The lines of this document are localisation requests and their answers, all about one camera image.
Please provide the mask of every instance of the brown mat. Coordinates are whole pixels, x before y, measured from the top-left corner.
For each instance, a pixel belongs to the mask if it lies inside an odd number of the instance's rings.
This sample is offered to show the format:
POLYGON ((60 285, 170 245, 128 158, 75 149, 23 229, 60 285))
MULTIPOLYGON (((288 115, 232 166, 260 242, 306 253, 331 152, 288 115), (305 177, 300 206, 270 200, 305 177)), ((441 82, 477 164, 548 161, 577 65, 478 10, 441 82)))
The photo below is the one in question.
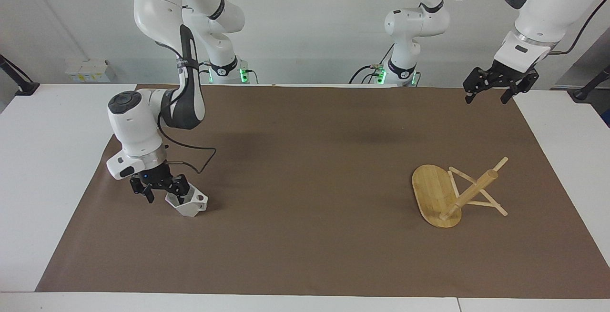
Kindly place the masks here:
MULTIPOLYGON (((514 102, 459 89, 205 87, 207 115, 176 138, 218 147, 186 173, 209 210, 148 205, 104 163, 37 291, 394 297, 610 298, 610 269, 514 102), (509 212, 421 217, 421 164, 478 177, 509 212)), ((172 145, 170 160, 209 154, 172 145)))

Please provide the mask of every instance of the wooden stool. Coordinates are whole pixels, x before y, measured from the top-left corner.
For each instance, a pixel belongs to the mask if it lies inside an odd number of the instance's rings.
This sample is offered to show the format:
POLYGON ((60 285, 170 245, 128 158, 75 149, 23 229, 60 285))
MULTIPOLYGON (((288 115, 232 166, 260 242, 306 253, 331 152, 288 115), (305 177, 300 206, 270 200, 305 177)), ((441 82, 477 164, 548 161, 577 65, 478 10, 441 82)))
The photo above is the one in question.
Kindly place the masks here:
POLYGON ((462 219, 462 207, 466 204, 493 207, 503 216, 507 216, 508 212, 485 191, 485 188, 498 178, 499 169, 507 161, 507 157, 503 158, 476 181, 454 167, 449 167, 449 171, 431 164, 419 167, 413 173, 412 183, 421 216, 439 228, 456 226, 462 219), (461 194, 458 192, 454 173, 472 183, 461 194), (488 201, 472 201, 479 193, 488 201))

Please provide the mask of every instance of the oval wooden board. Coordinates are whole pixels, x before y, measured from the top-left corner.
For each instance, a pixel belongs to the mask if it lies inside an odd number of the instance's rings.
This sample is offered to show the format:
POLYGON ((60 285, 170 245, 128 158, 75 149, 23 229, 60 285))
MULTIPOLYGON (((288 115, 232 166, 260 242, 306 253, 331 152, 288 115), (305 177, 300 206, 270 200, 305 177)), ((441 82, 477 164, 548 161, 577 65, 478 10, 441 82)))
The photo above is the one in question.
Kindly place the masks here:
POLYGON ((455 212, 446 221, 440 219, 440 214, 448 210, 457 199, 445 169, 425 164, 413 173, 412 183, 421 216, 428 223, 440 228, 454 227, 459 223, 462 210, 455 212))

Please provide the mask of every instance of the white table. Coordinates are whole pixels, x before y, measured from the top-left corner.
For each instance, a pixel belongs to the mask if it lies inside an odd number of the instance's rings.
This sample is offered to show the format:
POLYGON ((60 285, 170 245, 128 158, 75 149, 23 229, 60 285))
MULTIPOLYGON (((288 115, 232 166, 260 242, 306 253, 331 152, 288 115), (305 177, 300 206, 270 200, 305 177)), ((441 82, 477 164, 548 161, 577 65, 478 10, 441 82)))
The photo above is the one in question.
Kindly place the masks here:
MULTIPOLYGON (((32 293, 112 135, 106 103, 134 87, 47 84, 0 114, 0 311, 610 311, 610 300, 32 293)), ((564 92, 532 91, 516 102, 610 263, 610 130, 564 92)))

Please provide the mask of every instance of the blue object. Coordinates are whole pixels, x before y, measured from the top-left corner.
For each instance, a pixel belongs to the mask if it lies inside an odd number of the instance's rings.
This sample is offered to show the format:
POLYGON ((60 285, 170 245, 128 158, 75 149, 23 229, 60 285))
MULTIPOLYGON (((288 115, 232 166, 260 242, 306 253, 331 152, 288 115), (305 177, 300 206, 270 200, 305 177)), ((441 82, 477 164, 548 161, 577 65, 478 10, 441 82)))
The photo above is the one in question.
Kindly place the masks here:
POLYGON ((604 122, 606 123, 606 125, 608 125, 608 127, 610 127, 610 110, 603 112, 601 114, 601 118, 604 119, 604 122))

